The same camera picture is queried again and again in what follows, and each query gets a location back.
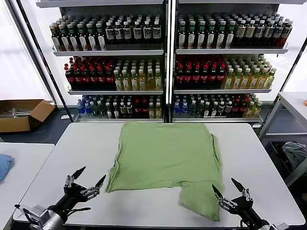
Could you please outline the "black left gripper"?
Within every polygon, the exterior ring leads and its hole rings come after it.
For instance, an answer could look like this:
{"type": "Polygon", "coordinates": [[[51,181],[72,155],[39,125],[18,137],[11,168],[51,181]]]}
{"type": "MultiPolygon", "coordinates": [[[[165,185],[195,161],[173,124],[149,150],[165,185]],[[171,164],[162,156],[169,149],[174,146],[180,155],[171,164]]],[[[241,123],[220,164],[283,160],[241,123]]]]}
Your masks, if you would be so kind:
{"type": "Polygon", "coordinates": [[[64,196],[53,206],[53,211],[58,215],[72,215],[75,212],[88,211],[90,207],[74,208],[78,203],[86,203],[90,195],[98,195],[106,175],[104,175],[94,187],[85,188],[74,181],[85,170],[85,166],[68,175],[64,185],[64,196]]]}

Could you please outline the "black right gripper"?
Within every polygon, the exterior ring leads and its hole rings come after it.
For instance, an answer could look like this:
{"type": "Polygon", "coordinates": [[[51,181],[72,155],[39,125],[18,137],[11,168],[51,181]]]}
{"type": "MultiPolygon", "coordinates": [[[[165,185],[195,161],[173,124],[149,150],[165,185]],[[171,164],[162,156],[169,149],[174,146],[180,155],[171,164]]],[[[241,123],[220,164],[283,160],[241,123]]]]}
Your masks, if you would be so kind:
{"type": "Polygon", "coordinates": [[[250,196],[248,188],[245,188],[240,182],[231,178],[233,184],[242,194],[242,196],[229,200],[212,184],[214,195],[218,199],[218,204],[223,209],[230,209],[233,215],[239,215],[248,227],[262,227],[264,220],[252,208],[253,198],[250,196]]]}

